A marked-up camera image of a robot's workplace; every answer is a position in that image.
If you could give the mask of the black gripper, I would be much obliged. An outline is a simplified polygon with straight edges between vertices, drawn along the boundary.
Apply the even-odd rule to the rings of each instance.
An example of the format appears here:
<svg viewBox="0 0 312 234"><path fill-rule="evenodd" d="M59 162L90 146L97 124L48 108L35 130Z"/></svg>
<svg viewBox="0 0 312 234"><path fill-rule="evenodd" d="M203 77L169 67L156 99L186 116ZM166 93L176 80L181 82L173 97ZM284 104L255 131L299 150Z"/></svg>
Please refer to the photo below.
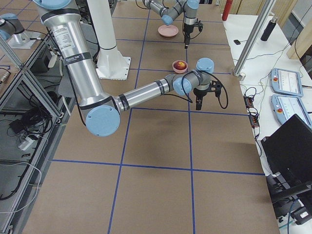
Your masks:
<svg viewBox="0 0 312 234"><path fill-rule="evenodd" d="M184 23L183 24L183 32L184 32L184 48L187 49L189 44L190 44L190 40L191 40L191 37L190 37L190 34L194 31L194 24L186 24Z"/></svg>
<svg viewBox="0 0 312 234"><path fill-rule="evenodd" d="M206 96L209 90L209 85L200 85L193 89L193 93L196 96L196 110L202 109L203 97Z"/></svg>

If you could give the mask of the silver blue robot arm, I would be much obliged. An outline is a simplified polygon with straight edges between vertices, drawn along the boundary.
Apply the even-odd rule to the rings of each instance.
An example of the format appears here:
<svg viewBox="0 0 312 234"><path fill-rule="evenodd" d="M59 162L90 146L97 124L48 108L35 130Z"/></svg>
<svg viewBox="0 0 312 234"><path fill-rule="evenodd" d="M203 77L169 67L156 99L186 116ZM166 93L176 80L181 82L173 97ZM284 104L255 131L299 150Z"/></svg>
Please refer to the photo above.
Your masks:
<svg viewBox="0 0 312 234"><path fill-rule="evenodd" d="M191 37L194 28L198 28L200 34L203 29L203 23L196 17L199 9L199 0L177 0L175 5L167 8L158 0L143 0L142 3L148 9L157 13L165 25L171 25L174 20L183 15L183 35L185 49L189 47L190 41L197 36Z"/></svg>
<svg viewBox="0 0 312 234"><path fill-rule="evenodd" d="M94 135L106 137L120 125L120 113L170 91L186 95L211 82L214 63L201 58L196 68L184 75L167 75L143 87L119 96L106 93L101 78L126 78L130 58L117 49L109 3L106 0L88 1L98 44L98 63L87 45L80 25L80 13L73 0L38 0L36 5L42 23L48 27L57 42L63 64L78 89L79 107L85 117L87 129Z"/></svg>

